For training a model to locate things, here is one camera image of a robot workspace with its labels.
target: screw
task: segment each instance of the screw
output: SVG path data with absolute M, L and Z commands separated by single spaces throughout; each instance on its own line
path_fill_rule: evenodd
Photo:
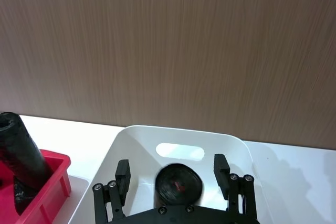
M 165 207 L 160 207 L 159 208 L 159 214 L 164 215 L 167 212 L 167 208 Z
M 186 210 L 187 212 L 193 212 L 193 211 L 194 211 L 194 207 L 193 207 L 193 206 L 187 206 L 187 207 L 185 208 L 185 210 Z
M 252 180 L 253 180 L 253 177 L 250 176 L 250 175 L 247 175 L 247 176 L 245 176 L 245 179 L 246 179 L 247 181 L 252 181 Z
M 237 174 L 231 174 L 230 175 L 230 178 L 232 179 L 232 180 L 236 180 L 237 178 L 238 178 L 238 176 L 237 176 Z
M 94 187 L 95 190 L 99 190 L 100 188 L 101 188 L 100 184 L 96 184 L 95 187 Z
M 109 183 L 109 187 L 115 187 L 117 185 L 117 183 L 115 181 L 112 181 L 111 183 Z

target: black cylindrical object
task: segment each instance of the black cylindrical object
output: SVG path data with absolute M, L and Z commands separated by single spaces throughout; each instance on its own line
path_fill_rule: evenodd
M 14 174 L 14 202 L 21 214 L 52 175 L 20 116 L 0 114 L 0 161 Z
M 168 165 L 155 179 L 155 206 L 194 204 L 202 190 L 202 180 L 191 168 L 183 164 Z

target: brown wood grain wall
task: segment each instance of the brown wood grain wall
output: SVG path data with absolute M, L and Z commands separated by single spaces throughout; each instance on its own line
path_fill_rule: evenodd
M 0 111 L 336 148 L 336 0 L 0 0 Z

